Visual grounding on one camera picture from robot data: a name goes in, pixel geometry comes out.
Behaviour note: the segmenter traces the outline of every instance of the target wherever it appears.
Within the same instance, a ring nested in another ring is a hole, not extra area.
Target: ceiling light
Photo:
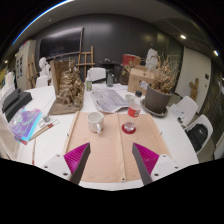
[[[214,54],[215,54],[216,56],[219,56],[219,54],[218,54],[218,52],[217,52],[217,51],[214,51]]]
[[[61,3],[59,3],[59,4],[55,5],[55,6],[51,7],[50,9],[46,10],[45,12],[43,12],[41,15],[39,15],[36,19],[34,19],[29,25],[27,25],[27,26],[25,27],[25,29],[24,29],[24,30],[19,34],[19,36],[14,40],[14,42],[12,43],[12,45],[17,41],[17,39],[22,35],[22,33],[23,33],[23,32],[24,32],[24,31],[25,31],[31,24],[33,24],[36,20],[38,20],[41,16],[45,15],[46,13],[50,12],[51,10],[53,10],[53,9],[55,9],[55,8],[61,6],[61,5],[64,5],[64,4],[66,4],[66,3],[73,2],[73,1],[74,1],[74,0],[66,0],[66,1],[63,1],[63,2],[61,2]]]
[[[185,37],[184,35],[180,35],[180,37],[181,37],[182,39],[186,39],[186,37]]]

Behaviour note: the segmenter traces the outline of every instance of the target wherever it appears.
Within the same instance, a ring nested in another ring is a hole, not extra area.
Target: magenta fabric
[[[82,155],[88,144],[89,143],[81,145],[64,155],[65,161],[72,174],[75,172],[80,160],[82,159]]]
[[[159,159],[159,155],[142,145],[139,145],[137,143],[134,144],[139,151],[146,170],[148,171],[149,175],[151,175],[152,170]]]

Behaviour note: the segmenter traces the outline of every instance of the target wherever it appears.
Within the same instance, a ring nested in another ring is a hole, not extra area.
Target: cabinet
[[[24,43],[16,56],[16,81],[17,87],[22,91],[27,90],[29,87],[27,83],[27,63],[32,61],[32,54],[35,56],[36,40],[30,40]]]

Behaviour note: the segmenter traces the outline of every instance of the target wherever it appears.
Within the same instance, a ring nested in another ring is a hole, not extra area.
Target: white mug
[[[88,114],[87,119],[89,130],[100,134],[104,125],[104,115],[100,112],[92,112]]]

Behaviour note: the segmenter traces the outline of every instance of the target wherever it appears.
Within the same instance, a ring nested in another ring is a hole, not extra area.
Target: floor
[[[172,94],[168,106],[173,105],[174,103],[177,104],[181,98],[175,94]],[[194,118],[190,122],[194,122],[198,118],[198,115],[195,114]],[[205,145],[205,147],[199,152],[198,161],[199,163],[208,162],[214,160],[214,151],[215,151],[215,144],[213,143],[212,139],[210,138]]]

